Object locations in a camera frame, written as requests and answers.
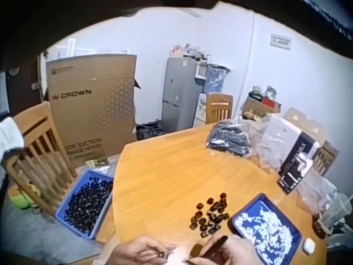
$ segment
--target gray refrigerator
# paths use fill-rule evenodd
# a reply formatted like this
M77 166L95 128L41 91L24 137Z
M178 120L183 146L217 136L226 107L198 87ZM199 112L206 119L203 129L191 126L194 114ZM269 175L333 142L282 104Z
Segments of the gray refrigerator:
M167 133L192 127L204 80L195 79L197 61L169 58L165 69L162 129Z

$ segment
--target blue tray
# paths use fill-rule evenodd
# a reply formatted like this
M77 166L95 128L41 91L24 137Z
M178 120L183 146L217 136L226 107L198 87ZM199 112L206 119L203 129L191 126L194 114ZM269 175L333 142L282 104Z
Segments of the blue tray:
M241 211L239 211L238 213L236 213L233 217L232 217L232 225L233 227L239 232L239 234L246 238L244 236L244 234L240 231L239 227L235 224L235 220L237 217L239 217L242 213L247 213L249 215L249 217L257 217L260 216L260 209L264 208L265 210L268 211L272 211L273 213L275 213L278 217L278 219L282 222L283 225L287 226L291 232L291 235L293 236L293 240L292 240L292 247L289 250L289 253L284 257L281 265L288 265L291 263L291 260L293 259L294 254L296 253L296 250L300 244L302 235L300 233L300 231L294 226L294 224L292 222L289 221L289 219L280 211L280 209L278 209L277 206L275 206L270 200L269 198L263 194L260 193L258 196L256 196L255 199L253 199L248 205L246 205ZM254 224L253 222L250 224L249 222L245 222L245 227L252 227L256 225L256 223ZM268 258L271 259L272 261L275 259L275 257L277 256L274 253L270 253L269 251L264 251L264 253L266 253L268 255ZM262 262L264 264L267 264L266 261L263 259L263 257L261 256L261 254L258 252L258 256L260 257L260 259L262 260Z
M104 220L104 217L106 215L106 213L109 210L109 206L111 204L111 197L112 197L112 192L109 194L98 218L97 221L95 222L95 225L93 227L93 230L91 231L90 235L86 235L84 233L81 233L80 231L78 231L76 228L74 228L73 226L69 225L67 222L64 221L64 215L65 215L65 210L68 208L68 202L70 201L70 198L72 196L73 193L78 192L79 189L85 185L86 183L91 182L89 180L90 177L96 177L99 178L98 182L101 181L112 181L113 178L111 176L108 176L106 174L94 171L94 170L87 170L85 172L84 175L81 176L81 179L76 183L76 185L73 187L73 189L71 190L70 194L65 198L65 200L62 202L62 204L60 205L60 207L57 209L56 213L55 213L55 218L62 223L64 226L68 227L69 229L71 229L72 231L74 231L76 234L78 234L79 236L83 236L87 239L94 239L95 236L98 233L98 230Z

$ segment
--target wooden chair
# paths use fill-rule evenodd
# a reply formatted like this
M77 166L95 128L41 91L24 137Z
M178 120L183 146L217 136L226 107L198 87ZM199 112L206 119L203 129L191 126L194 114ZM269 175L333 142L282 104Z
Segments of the wooden chair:
M25 150L5 161L5 170L40 208L55 215L71 184L77 178L58 136L48 102L29 108L14 117ZM41 192L37 195L28 183Z
M206 124L232 117L233 96L210 93L206 96Z

